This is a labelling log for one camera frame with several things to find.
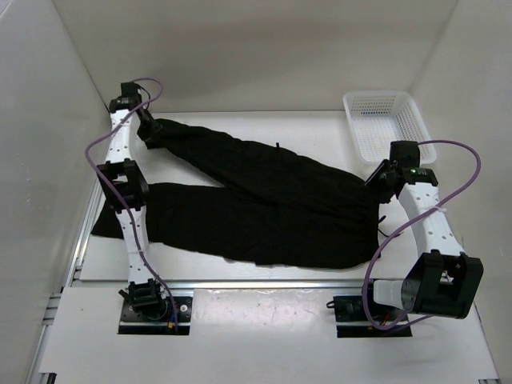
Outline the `black trousers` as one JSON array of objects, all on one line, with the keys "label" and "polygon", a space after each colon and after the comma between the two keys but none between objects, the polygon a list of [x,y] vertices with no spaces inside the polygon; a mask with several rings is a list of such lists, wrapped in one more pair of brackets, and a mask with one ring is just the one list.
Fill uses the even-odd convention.
[{"label": "black trousers", "polygon": [[280,146],[158,122],[161,149],[217,185],[150,185],[151,242],[261,266],[349,269],[374,256],[379,203],[358,176]]}]

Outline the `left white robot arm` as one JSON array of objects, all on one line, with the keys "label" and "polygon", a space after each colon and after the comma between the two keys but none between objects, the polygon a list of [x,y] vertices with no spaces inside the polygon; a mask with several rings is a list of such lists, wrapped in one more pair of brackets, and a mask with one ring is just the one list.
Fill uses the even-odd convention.
[{"label": "left white robot arm", "polygon": [[132,158],[130,145],[138,128],[136,114],[127,109],[110,114],[112,131],[106,160],[98,165],[108,207],[114,210],[114,222],[119,224],[126,244],[129,263],[128,283],[145,284],[154,278],[147,267],[149,239],[146,228],[146,204],[149,186]]}]

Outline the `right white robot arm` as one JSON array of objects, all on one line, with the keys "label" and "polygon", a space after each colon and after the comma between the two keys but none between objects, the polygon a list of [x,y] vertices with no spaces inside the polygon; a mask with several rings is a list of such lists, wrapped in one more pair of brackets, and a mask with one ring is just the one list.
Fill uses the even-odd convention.
[{"label": "right white robot arm", "polygon": [[476,167],[471,178],[445,198],[439,197],[438,180],[431,169],[420,166],[420,143],[395,141],[390,155],[366,180],[378,202],[386,204],[396,198],[408,220],[392,232],[377,248],[384,248],[406,229],[411,229],[418,259],[404,279],[372,279],[367,271],[359,300],[360,312],[379,330],[380,318],[388,307],[402,316],[423,314],[426,317],[464,319],[470,312],[483,276],[479,258],[464,251],[450,228],[444,205],[466,190],[480,173],[482,162],[474,153]]}]

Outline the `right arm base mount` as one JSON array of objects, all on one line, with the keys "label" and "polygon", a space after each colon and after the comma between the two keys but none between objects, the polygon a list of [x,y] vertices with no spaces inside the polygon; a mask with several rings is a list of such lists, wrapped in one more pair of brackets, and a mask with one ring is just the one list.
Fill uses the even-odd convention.
[{"label": "right arm base mount", "polygon": [[[412,336],[408,317],[399,324],[398,330],[378,330],[367,320],[363,309],[362,297],[354,295],[333,296],[326,308],[334,311],[337,338],[407,338]],[[400,310],[369,301],[373,320],[381,326],[391,324],[400,315]]]}]

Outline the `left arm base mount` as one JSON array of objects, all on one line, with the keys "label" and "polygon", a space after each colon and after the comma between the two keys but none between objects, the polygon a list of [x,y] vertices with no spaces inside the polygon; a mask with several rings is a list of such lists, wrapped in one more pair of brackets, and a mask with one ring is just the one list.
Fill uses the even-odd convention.
[{"label": "left arm base mount", "polygon": [[193,312],[194,295],[191,291],[179,293],[170,299],[160,282],[131,282],[120,290],[122,307],[118,334],[187,336]]}]

